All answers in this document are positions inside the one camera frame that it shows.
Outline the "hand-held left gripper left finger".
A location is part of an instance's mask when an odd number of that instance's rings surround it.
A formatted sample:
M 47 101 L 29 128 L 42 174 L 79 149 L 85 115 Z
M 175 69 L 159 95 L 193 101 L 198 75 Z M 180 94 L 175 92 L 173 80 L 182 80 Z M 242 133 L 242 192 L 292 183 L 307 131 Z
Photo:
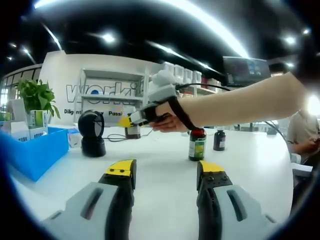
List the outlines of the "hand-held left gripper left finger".
M 64 210 L 42 221 L 55 240 L 127 240 L 134 205 L 137 161 L 110 165 L 98 182 L 74 194 Z

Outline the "person's right hand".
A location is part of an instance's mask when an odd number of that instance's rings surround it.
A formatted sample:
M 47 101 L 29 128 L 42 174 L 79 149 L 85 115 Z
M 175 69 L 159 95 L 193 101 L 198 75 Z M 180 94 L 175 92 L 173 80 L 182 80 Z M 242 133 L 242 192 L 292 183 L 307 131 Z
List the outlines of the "person's right hand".
M 149 125 L 154 131 L 162 133 L 188 132 L 189 129 L 178 119 L 177 116 L 169 114 L 165 119 L 159 122 L 151 122 Z

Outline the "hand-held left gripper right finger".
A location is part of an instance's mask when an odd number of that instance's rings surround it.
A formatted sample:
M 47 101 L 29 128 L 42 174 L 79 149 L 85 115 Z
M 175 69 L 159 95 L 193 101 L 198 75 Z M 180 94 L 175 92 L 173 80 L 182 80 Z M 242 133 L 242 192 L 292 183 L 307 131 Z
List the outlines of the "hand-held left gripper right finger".
M 263 240 L 276 221 L 224 169 L 211 162 L 197 163 L 197 200 L 200 240 Z

